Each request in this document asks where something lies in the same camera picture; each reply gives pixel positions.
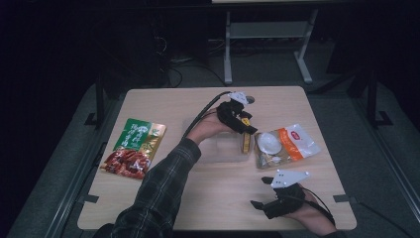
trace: black cable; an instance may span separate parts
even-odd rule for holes
[[[200,113],[198,113],[198,115],[195,117],[195,119],[192,121],[192,123],[189,125],[189,127],[186,129],[185,133],[182,136],[182,140],[186,137],[186,135],[188,135],[188,133],[192,130],[192,128],[194,128],[194,126],[197,124],[197,122],[199,120],[201,120],[201,118],[203,117],[204,113],[206,113],[211,106],[213,106],[214,103],[216,103],[221,96],[231,93],[231,91],[224,91],[222,93],[220,93],[219,95],[217,95],[216,97],[213,98],[213,100],[211,100],[204,108],[203,110],[201,110]]]
[[[321,212],[321,214],[323,214],[325,217],[327,217],[328,220],[331,221],[331,223],[333,223],[334,226],[336,226],[336,221],[334,220],[333,214],[331,214],[330,211],[327,211],[326,209],[324,209],[322,206],[320,206],[319,204],[313,202],[313,201],[308,201],[305,199],[300,199],[294,196],[289,196],[289,195],[278,195],[279,197],[284,197],[284,198],[290,198],[290,199],[294,199],[294,200],[298,200],[304,203],[307,203],[308,205],[312,206],[313,208],[317,209],[318,211]]]
[[[411,236],[406,230],[404,230],[404,228],[402,228],[401,226],[399,226],[398,224],[396,224],[395,222],[391,221],[389,218],[385,217],[384,215],[380,214],[378,211],[374,210],[373,208],[371,208],[370,206],[364,204],[363,202],[359,202],[359,204],[361,206],[364,206],[367,210],[369,210],[370,212],[376,214],[377,216],[385,219],[387,222],[389,222],[390,224],[392,224],[393,226],[395,226],[398,230],[400,230],[402,233],[404,233],[407,237],[410,238],[414,238],[413,236]]]
[[[197,64],[197,65],[179,65],[178,67],[202,67],[202,68],[205,68],[205,69],[209,70],[210,72],[212,72],[219,79],[219,81],[222,82],[222,84],[224,86],[227,86],[225,81],[215,71],[213,71],[213,69],[211,69],[208,66]]]
[[[305,190],[307,190],[307,191],[309,191],[310,193],[312,193],[312,195],[314,195],[319,201],[321,201],[321,203],[325,206],[325,208],[328,210],[328,212],[331,214],[331,211],[330,211],[330,209],[328,209],[328,206],[324,203],[324,201],[321,199],[321,198],[319,198],[319,196],[317,195],[317,194],[315,194],[315,192],[313,192],[313,191],[311,191],[311,190],[309,190],[308,188],[306,188],[306,187],[302,187],[303,189],[305,189]]]
[[[172,82],[170,81],[170,78],[168,79],[169,86],[172,87],[172,88],[177,88],[183,80],[182,73],[180,71],[176,70],[175,68],[169,68],[168,70],[175,71],[176,73],[179,74],[179,82],[176,85],[172,85]]]

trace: controller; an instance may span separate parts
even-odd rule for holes
[[[217,108],[217,117],[219,120],[230,127],[232,130],[243,134],[255,134],[257,128],[247,125],[242,119],[251,119],[253,115],[244,111],[244,104],[253,103],[252,97],[246,96],[244,92],[229,93],[230,101],[222,102]]]

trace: food package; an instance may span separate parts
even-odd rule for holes
[[[165,129],[164,125],[129,118],[113,152],[100,169],[122,177],[143,179]]]
[[[255,134],[257,168],[268,169],[299,161],[321,151],[299,125]]]

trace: plaid sleeve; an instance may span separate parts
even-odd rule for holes
[[[120,213],[111,237],[171,237],[188,173],[200,156],[194,142],[182,140],[146,173],[134,204]]]

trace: human hand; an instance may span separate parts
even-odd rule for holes
[[[318,204],[318,201],[310,192],[305,189],[303,189],[303,192],[305,193],[305,200]],[[306,229],[318,236],[325,236],[337,231],[337,228],[324,214],[306,202],[295,212],[283,217],[299,221]]]
[[[217,117],[215,108],[208,110],[197,125],[188,133],[186,138],[199,145],[207,138],[213,137],[221,132],[234,132],[230,127],[223,124]]]

